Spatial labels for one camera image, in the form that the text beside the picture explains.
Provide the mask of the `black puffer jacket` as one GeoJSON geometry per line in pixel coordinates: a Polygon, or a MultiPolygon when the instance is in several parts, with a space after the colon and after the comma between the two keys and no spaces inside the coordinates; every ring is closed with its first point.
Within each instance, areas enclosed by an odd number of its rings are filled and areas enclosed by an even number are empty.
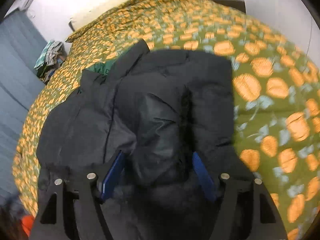
{"type": "Polygon", "coordinates": [[[101,205],[112,239],[209,239],[214,214],[193,168],[233,147],[231,63],[203,51],[133,45],[106,74],[84,70],[80,87],[44,123],[38,204],[68,179],[119,151],[125,166],[101,205]]]}

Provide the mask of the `pile of clothes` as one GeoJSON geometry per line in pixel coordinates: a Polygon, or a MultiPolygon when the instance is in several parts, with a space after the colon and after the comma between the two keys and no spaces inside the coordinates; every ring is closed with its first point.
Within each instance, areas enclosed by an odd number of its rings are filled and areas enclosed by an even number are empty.
{"type": "Polygon", "coordinates": [[[36,76],[46,85],[56,70],[61,67],[66,57],[67,53],[63,42],[50,40],[35,63],[36,76]]]}

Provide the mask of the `green orange floral duvet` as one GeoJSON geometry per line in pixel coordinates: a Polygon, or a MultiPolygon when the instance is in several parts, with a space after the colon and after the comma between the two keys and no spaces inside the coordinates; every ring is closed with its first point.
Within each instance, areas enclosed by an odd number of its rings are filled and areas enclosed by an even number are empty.
{"type": "Polygon", "coordinates": [[[71,51],[32,104],[12,174],[35,215],[36,148],[49,112],[80,84],[84,68],[113,60],[139,38],[151,49],[214,52],[233,64],[235,148],[262,177],[289,239],[319,212],[319,70],[280,32],[210,0],[128,0],[68,37],[71,51]]]}

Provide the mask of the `blue curtain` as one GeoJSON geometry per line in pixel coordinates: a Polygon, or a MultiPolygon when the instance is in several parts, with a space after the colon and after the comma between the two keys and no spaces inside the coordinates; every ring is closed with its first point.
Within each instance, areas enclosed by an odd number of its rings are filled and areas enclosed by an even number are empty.
{"type": "Polygon", "coordinates": [[[35,63],[47,44],[27,15],[19,10],[1,22],[1,202],[17,187],[11,165],[25,117],[44,84],[35,63]]]}

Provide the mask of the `cream upholstered headboard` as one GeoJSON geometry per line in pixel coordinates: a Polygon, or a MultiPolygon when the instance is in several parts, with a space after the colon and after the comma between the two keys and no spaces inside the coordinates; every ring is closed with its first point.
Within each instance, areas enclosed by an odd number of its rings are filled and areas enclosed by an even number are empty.
{"type": "Polygon", "coordinates": [[[96,7],[90,9],[89,11],[80,12],[69,21],[69,27],[73,32],[81,29],[87,24],[91,23],[93,20],[97,19],[100,15],[107,12],[108,10],[121,5],[128,0],[108,0],[105,3],[101,3],[96,7]]]}

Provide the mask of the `dark right nightstand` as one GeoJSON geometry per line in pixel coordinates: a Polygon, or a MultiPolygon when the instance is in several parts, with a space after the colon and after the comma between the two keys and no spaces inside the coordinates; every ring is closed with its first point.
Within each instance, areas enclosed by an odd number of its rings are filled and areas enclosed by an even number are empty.
{"type": "Polygon", "coordinates": [[[232,7],[238,11],[246,13],[246,5],[244,0],[213,0],[214,2],[227,6],[232,7]]]}

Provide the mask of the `white wardrobe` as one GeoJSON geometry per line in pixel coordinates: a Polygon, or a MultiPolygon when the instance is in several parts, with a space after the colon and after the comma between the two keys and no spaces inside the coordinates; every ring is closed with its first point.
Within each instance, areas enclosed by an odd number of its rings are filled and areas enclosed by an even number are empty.
{"type": "Polygon", "coordinates": [[[319,27],[301,0],[245,0],[246,11],[294,42],[313,61],[319,59],[319,27]]]}

